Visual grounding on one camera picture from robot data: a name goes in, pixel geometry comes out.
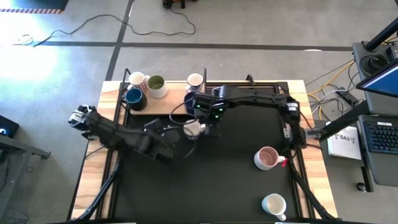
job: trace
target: concrete floor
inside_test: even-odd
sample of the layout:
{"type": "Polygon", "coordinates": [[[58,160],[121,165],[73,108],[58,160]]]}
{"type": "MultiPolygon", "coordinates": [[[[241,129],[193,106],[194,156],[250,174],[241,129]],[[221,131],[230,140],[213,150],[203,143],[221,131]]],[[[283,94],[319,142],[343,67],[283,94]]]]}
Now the concrete floor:
{"type": "MultiPolygon", "coordinates": [[[[76,41],[83,45],[115,42],[121,24],[110,17],[91,21],[73,35],[58,34],[50,40],[55,45],[70,42],[71,46],[33,49],[10,45],[22,34],[42,40],[56,29],[71,31],[97,14],[122,19],[128,2],[70,0],[62,15],[0,14],[0,30],[6,34],[0,36],[0,114],[21,125],[17,139],[52,151],[48,161],[32,159],[34,171],[25,174],[13,198],[12,206],[27,212],[29,223],[66,219],[87,145],[80,133],[68,126],[67,119],[78,105],[97,104],[107,73],[112,75],[110,79],[121,80],[127,67],[168,80],[183,80],[206,67],[210,80],[243,79],[250,73],[255,79],[301,79],[307,83],[352,59],[347,51],[121,47],[118,57],[111,61],[115,47],[76,46],[76,41]]],[[[127,28],[123,41],[349,47],[352,42],[369,40],[398,12],[393,0],[199,0],[187,2],[184,10],[178,4],[174,9],[186,13],[197,25],[195,35],[138,36],[127,28]]],[[[192,31],[183,17],[163,9],[160,0],[135,0],[129,23],[138,32],[192,31]]],[[[316,90],[333,74],[312,83],[307,90],[316,90]]],[[[345,87],[348,83],[346,73],[333,82],[345,87]]],[[[361,91],[354,90],[353,94],[364,98],[361,91]]],[[[325,105],[324,111],[331,119],[339,117],[334,103],[325,105]]],[[[359,167],[326,164],[326,169],[342,219],[398,222],[397,188],[375,185],[374,193],[363,194],[354,186],[361,180],[359,167]]]]}

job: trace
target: mug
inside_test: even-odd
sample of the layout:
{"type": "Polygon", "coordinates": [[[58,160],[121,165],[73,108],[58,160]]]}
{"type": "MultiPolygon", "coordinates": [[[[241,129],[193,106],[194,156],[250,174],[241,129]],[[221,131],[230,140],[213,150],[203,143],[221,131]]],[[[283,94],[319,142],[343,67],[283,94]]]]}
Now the mug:
{"type": "Polygon", "coordinates": [[[268,214],[275,215],[280,221],[285,221],[286,201],[279,194],[270,194],[262,199],[261,207],[268,214]]]}
{"type": "Polygon", "coordinates": [[[129,83],[131,85],[128,86],[128,90],[131,88],[138,88],[141,91],[147,91],[147,81],[150,78],[148,75],[144,75],[142,72],[133,72],[129,75],[129,83]]]}
{"type": "Polygon", "coordinates": [[[126,103],[130,109],[135,111],[143,110],[148,103],[146,95],[138,88],[132,88],[124,95],[126,103]]]}
{"type": "Polygon", "coordinates": [[[188,85],[185,88],[187,91],[198,92],[201,90],[203,81],[204,79],[202,75],[199,73],[192,73],[187,78],[188,85]]]}
{"type": "Polygon", "coordinates": [[[149,94],[153,98],[162,98],[167,94],[167,87],[164,78],[160,75],[155,75],[148,79],[149,94]]]}
{"type": "Polygon", "coordinates": [[[256,155],[254,155],[254,163],[260,170],[269,170],[276,166],[278,162],[285,161],[284,156],[279,156],[273,147],[262,147],[256,155]]]}
{"type": "Polygon", "coordinates": [[[197,140],[201,132],[206,129],[205,124],[200,124],[199,121],[194,121],[194,119],[190,119],[184,124],[184,133],[186,137],[191,140],[197,140]]]}
{"type": "Polygon", "coordinates": [[[189,99],[192,99],[195,96],[195,94],[196,93],[194,92],[190,92],[184,96],[185,111],[187,112],[187,114],[191,116],[195,115],[195,110],[193,109],[193,100],[189,99]]]}

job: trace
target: wooden table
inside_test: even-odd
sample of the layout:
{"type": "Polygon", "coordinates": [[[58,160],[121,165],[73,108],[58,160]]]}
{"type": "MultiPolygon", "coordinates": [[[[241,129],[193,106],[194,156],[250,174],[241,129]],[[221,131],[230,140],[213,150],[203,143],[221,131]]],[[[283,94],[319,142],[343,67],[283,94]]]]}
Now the wooden table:
{"type": "MultiPolygon", "coordinates": [[[[308,119],[312,127],[314,127],[313,117],[310,109],[310,103],[308,102],[307,92],[305,90],[305,85],[303,80],[261,80],[260,82],[287,82],[289,85],[290,95],[300,102],[300,109],[304,116],[308,119]]],[[[137,112],[133,111],[135,114],[168,114],[177,105],[182,103],[182,96],[185,93],[186,82],[167,82],[167,87],[169,92],[162,99],[155,99],[148,96],[147,108],[137,112]]],[[[101,97],[98,103],[98,112],[110,120],[114,119],[114,112],[116,107],[116,101],[119,94],[119,81],[104,82],[101,97]]],[[[180,107],[176,110],[175,114],[185,114],[184,107],[180,107]]],[[[119,123],[122,123],[124,114],[120,114],[119,123]]],[[[308,124],[302,118],[301,127],[308,129],[308,124]]],[[[319,146],[317,140],[307,140],[309,144],[319,146]]],[[[87,153],[94,151],[100,147],[98,141],[91,141],[88,145],[87,153]]],[[[331,193],[330,184],[328,180],[328,174],[326,173],[325,164],[323,162],[322,152],[315,147],[307,147],[303,151],[303,159],[305,163],[305,170],[307,172],[308,183],[311,191],[317,197],[319,202],[326,208],[326,210],[337,217],[337,211],[335,207],[335,202],[333,200],[333,195],[331,193]]],[[[79,182],[77,183],[77,192],[75,200],[73,203],[72,218],[79,217],[87,208],[87,206],[93,201],[97,193],[101,188],[101,180],[104,172],[104,165],[106,160],[107,150],[98,151],[92,154],[83,164],[81,176],[79,182]]],[[[109,208],[109,199],[111,195],[111,189],[108,190],[107,195],[104,200],[104,207],[102,212],[102,217],[106,217],[109,208]]],[[[299,187],[300,203],[302,205],[303,216],[308,216],[307,201],[304,193],[299,187]]]]}

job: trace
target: desk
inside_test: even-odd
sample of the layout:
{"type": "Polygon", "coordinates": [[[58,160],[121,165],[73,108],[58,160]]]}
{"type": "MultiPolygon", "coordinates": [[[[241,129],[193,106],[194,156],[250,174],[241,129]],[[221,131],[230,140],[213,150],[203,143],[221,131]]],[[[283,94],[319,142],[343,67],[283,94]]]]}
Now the desk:
{"type": "MultiPolygon", "coordinates": [[[[314,127],[314,122],[311,114],[310,103],[308,102],[307,92],[303,80],[272,80],[272,81],[256,81],[260,82],[287,82],[289,85],[289,92],[292,97],[300,102],[301,111],[308,119],[310,124],[314,127]]],[[[148,106],[145,110],[135,114],[167,114],[170,113],[177,105],[182,102],[182,96],[185,94],[185,81],[167,82],[169,92],[162,99],[154,99],[148,96],[148,106]]],[[[101,97],[98,103],[98,113],[105,118],[114,119],[114,112],[117,104],[119,94],[120,82],[110,81],[104,82],[101,90],[101,97]]],[[[175,114],[185,114],[184,107],[176,110],[175,114]]],[[[121,113],[119,123],[122,123],[124,115],[121,113]]],[[[309,128],[304,119],[301,121],[301,126],[305,129],[309,128]]],[[[308,140],[309,144],[319,146],[317,140],[308,140]]],[[[92,152],[100,147],[98,141],[90,141],[87,147],[87,152],[92,152]]],[[[333,216],[337,217],[337,211],[333,195],[331,193],[328,175],[326,173],[325,164],[323,162],[322,152],[315,147],[308,147],[303,151],[303,159],[305,163],[305,170],[308,177],[308,183],[311,191],[317,197],[319,202],[326,208],[326,210],[333,216]]],[[[106,160],[107,150],[99,151],[91,155],[83,163],[81,168],[81,175],[76,186],[76,191],[72,200],[69,217],[79,217],[86,209],[86,207],[93,201],[101,188],[101,181],[103,178],[104,165],[106,160]]],[[[307,201],[304,193],[299,190],[300,203],[303,209],[303,216],[309,217],[307,210],[307,201]]],[[[108,214],[110,204],[111,189],[109,189],[104,199],[104,206],[101,216],[105,218],[108,214]]]]}

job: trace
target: white mug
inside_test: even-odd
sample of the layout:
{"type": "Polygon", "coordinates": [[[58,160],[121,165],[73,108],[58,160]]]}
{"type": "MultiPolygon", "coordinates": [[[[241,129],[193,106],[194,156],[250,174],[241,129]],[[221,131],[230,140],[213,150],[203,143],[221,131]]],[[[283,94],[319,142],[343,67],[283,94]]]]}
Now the white mug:
{"type": "Polygon", "coordinates": [[[285,161],[284,156],[279,156],[278,152],[273,147],[262,147],[256,155],[254,155],[254,163],[260,170],[270,170],[278,162],[285,161]]]}
{"type": "Polygon", "coordinates": [[[268,214],[275,215],[280,221],[285,221],[286,201],[279,194],[270,194],[262,199],[261,207],[268,214]]]}
{"type": "Polygon", "coordinates": [[[149,94],[153,98],[162,98],[167,94],[166,82],[160,75],[148,79],[149,94]]]}
{"type": "Polygon", "coordinates": [[[204,78],[199,73],[192,73],[188,76],[188,85],[185,87],[186,91],[198,92],[201,90],[204,78]]]}
{"type": "Polygon", "coordinates": [[[205,124],[200,124],[199,121],[194,121],[190,119],[184,124],[184,133],[189,140],[197,140],[199,138],[200,133],[202,133],[206,129],[205,124]]]}
{"type": "Polygon", "coordinates": [[[138,88],[142,92],[147,91],[147,82],[150,76],[144,75],[142,72],[133,72],[129,75],[129,83],[127,90],[138,88]]]}

